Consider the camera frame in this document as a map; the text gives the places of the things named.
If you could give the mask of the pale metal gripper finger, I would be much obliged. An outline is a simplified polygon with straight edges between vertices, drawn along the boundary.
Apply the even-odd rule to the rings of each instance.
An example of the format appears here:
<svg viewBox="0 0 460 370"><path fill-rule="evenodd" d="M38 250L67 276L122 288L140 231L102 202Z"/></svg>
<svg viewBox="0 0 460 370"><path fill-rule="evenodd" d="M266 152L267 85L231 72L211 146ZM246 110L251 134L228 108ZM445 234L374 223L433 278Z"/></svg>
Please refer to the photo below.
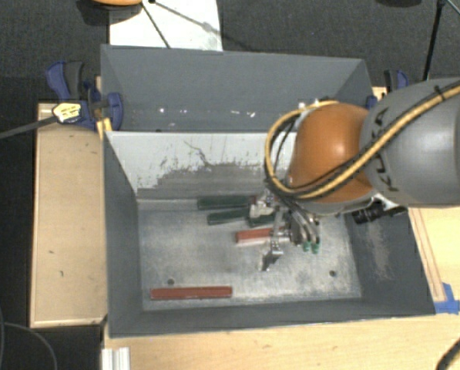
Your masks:
<svg viewBox="0 0 460 370"><path fill-rule="evenodd" d="M266 217L273 213L273 207L269 206L266 201L258 200L256 203L252 203L249 209L249 218L257 219L260 217Z"/></svg>
<svg viewBox="0 0 460 370"><path fill-rule="evenodd" d="M268 251L262 257L262 271L269 271L271 267L276 264L283 256L284 252L280 244L276 241L271 241Z"/></svg>

